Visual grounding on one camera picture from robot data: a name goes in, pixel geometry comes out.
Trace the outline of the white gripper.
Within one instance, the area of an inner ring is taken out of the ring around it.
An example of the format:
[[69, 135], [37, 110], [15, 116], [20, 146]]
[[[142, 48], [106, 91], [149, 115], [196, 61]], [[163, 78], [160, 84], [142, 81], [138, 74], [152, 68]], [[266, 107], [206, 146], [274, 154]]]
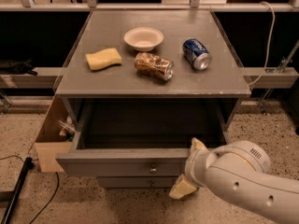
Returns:
[[179, 200], [197, 191], [197, 187], [206, 187], [206, 172], [217, 159], [217, 155], [206, 149], [205, 144], [197, 138], [192, 139], [190, 156], [185, 163], [185, 175], [180, 175], [171, 188], [169, 196]]

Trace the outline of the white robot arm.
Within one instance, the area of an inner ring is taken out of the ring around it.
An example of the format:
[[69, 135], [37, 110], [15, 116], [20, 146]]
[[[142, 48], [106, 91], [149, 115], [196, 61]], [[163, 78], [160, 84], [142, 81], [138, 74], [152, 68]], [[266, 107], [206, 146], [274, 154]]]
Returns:
[[194, 138], [190, 156], [169, 192], [179, 200], [201, 187], [278, 224], [299, 224], [299, 181], [269, 175], [270, 159], [250, 141], [207, 148]]

